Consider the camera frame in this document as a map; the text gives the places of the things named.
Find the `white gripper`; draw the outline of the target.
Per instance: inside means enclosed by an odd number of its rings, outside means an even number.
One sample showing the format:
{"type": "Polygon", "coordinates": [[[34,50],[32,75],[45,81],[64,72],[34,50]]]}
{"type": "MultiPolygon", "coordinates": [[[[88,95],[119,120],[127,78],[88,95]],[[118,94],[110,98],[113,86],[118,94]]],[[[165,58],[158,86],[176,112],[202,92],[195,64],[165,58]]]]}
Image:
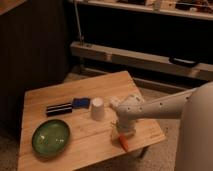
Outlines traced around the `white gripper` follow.
{"type": "Polygon", "coordinates": [[[112,131],[111,131],[111,139],[116,140],[121,134],[124,134],[127,138],[130,138],[135,135],[135,123],[130,122],[127,125],[120,125],[118,122],[111,123],[112,131]]]}

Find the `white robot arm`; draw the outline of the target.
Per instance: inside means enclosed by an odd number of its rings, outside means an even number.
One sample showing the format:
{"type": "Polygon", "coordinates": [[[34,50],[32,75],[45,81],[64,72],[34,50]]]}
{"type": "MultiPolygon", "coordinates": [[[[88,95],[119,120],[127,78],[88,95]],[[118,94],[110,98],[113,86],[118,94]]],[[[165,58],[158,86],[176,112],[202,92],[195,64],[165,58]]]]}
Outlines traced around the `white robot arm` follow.
{"type": "Polygon", "coordinates": [[[145,102],[131,94],[110,99],[119,133],[133,133],[137,119],[180,119],[175,171],[213,171],[213,81],[145,102]]]}

